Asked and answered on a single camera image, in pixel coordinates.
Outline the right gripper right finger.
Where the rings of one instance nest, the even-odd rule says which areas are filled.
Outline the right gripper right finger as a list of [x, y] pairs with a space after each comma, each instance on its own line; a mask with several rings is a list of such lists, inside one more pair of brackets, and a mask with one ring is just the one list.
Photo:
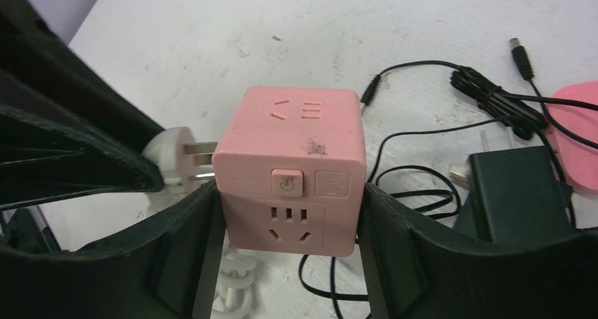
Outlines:
[[462, 234], [364, 189], [358, 241], [375, 318], [596, 318], [597, 231], [527, 250]]

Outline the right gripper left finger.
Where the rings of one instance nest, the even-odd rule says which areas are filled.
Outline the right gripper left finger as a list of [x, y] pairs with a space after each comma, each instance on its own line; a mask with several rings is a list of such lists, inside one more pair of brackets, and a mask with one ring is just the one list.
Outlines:
[[209, 318], [225, 221], [213, 182], [78, 251], [1, 249], [2, 318]]

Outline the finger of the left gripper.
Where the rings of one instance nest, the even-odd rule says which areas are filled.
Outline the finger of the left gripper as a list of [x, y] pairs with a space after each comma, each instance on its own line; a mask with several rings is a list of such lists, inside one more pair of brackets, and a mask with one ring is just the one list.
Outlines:
[[1, 0], [1, 69], [138, 152], [164, 130], [73, 53], [28, 0]]
[[2, 210], [163, 186], [155, 164], [68, 112], [1, 106]]

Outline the small black plug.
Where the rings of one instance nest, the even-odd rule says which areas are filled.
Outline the small black plug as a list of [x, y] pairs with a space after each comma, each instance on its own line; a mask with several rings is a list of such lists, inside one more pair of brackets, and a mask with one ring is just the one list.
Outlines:
[[544, 146], [471, 154], [449, 176], [469, 191], [453, 228], [499, 246], [529, 249], [575, 233], [572, 188], [557, 180]]

